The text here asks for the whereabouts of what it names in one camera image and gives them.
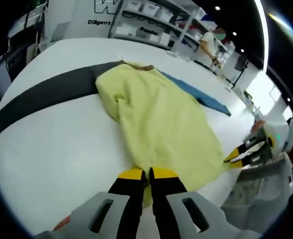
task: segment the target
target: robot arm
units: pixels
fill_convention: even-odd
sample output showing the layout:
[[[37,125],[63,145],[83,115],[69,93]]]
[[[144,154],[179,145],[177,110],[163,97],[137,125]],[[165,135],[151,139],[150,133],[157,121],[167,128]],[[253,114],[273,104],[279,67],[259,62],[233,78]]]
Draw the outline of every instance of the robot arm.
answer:
[[[233,161],[235,157],[246,152],[258,143],[264,144],[257,151]],[[271,159],[277,159],[283,151],[293,148],[293,119],[287,122],[265,122],[257,131],[249,134],[242,145],[235,148],[224,162],[231,162],[232,167],[243,167],[248,164],[258,165]]]

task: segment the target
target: yellow towel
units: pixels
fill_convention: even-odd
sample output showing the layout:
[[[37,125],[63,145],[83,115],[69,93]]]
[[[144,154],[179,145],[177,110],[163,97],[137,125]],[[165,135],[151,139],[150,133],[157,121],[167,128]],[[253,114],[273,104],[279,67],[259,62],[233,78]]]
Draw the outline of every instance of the yellow towel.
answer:
[[[120,65],[96,85],[132,160],[147,173],[153,166],[171,169],[192,191],[230,168],[202,106],[156,69]]]

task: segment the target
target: white wall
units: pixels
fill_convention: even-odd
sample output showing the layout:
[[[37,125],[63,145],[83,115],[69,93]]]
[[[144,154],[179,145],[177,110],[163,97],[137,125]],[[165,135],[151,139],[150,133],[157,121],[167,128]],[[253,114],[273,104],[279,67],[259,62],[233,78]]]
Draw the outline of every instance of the white wall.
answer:
[[[284,99],[280,97],[280,99],[275,103],[275,106],[267,114],[266,119],[272,122],[286,121],[283,113],[287,107],[288,106],[285,103]]]
[[[255,67],[252,63],[248,63],[248,67],[244,70],[244,73],[239,78],[236,88],[244,92],[251,82],[256,78],[260,70]]]
[[[77,0],[65,38],[108,37],[120,0]],[[107,24],[88,24],[89,20]]]
[[[235,82],[235,80],[241,73],[240,71],[235,69],[235,65],[239,57],[240,54],[234,52],[227,60],[225,66],[222,69],[226,78],[230,80],[232,83]],[[242,92],[245,91],[259,72],[260,70],[257,67],[255,67],[251,62],[249,62],[247,68],[244,70],[243,74],[236,83],[235,88],[240,89],[240,91]]]
[[[46,35],[48,43],[58,24],[70,22],[77,0],[51,0],[46,15]]]
[[[238,61],[240,54],[237,52],[233,52],[232,55],[227,60],[226,64],[222,68],[224,75],[228,80],[232,80],[233,78],[237,79],[240,74],[240,71],[235,69],[235,65]]]

